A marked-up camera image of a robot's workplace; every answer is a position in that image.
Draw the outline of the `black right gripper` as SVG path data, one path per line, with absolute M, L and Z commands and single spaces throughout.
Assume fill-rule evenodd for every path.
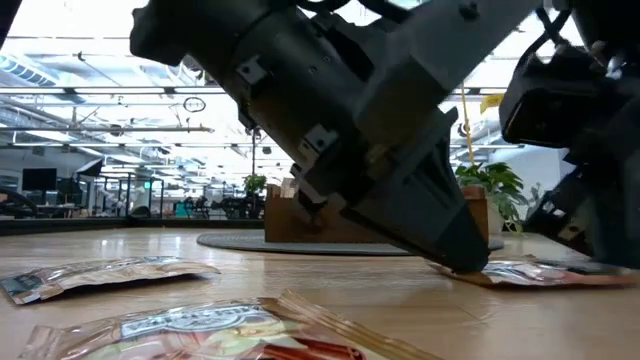
M 640 269 L 640 149 L 575 167 L 544 193 L 524 228 L 598 262 Z

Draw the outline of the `small background plant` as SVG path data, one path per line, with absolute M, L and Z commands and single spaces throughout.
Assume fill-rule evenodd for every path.
M 264 175 L 249 174 L 244 178 L 244 191 L 247 195 L 256 195 L 266 188 L 267 178 Z

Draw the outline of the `green potted plant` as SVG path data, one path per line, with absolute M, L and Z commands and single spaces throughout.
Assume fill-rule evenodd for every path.
M 480 185 L 485 190 L 489 208 L 499 214 L 503 229 L 511 233 L 524 232 L 520 210 L 528 210 L 535 201 L 525 197 L 523 180 L 507 163 L 460 165 L 454 174 L 459 185 Z

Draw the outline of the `grey round woven placemat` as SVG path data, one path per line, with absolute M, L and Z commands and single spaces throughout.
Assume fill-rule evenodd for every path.
M 262 233 L 208 233 L 196 238 L 200 245 L 234 251 L 329 256 L 410 256 L 389 244 L 268 243 Z

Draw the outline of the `black aluminium table frame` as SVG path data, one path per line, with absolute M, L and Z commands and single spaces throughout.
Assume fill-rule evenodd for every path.
M 0 220 L 0 237 L 121 228 L 263 229 L 263 220 L 69 218 Z

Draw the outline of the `long ceiling light strip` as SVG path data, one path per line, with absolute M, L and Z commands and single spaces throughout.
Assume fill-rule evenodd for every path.
M 132 86 L 132 87 L 55 87 L 55 86 L 29 86 L 29 87 L 9 87 L 0 86 L 0 95 L 159 95 L 159 94 L 223 94 L 221 87 L 201 86 L 201 87 L 153 87 L 153 86 Z

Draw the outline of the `wooden tea organiser box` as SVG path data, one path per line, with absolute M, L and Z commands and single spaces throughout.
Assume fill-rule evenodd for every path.
M 297 197 L 281 198 L 280 185 L 267 185 L 265 241 L 268 243 L 364 243 L 383 244 L 380 235 L 323 209 L 311 219 Z

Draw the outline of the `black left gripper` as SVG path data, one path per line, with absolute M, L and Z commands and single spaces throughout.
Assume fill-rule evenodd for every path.
M 426 0 L 345 21 L 301 0 L 222 0 L 222 85 L 297 165 L 305 193 L 349 210 L 458 210 L 452 117 L 439 109 L 538 0 Z

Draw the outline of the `yellow tag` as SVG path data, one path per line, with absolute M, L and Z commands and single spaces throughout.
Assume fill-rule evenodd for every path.
M 504 96 L 504 93 L 485 95 L 480 102 L 479 112 L 484 114 L 490 108 L 499 107 Z

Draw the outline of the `black background monitor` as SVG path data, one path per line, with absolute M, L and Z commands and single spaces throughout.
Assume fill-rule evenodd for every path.
M 23 191 L 53 191 L 56 189 L 56 168 L 24 168 L 22 170 Z

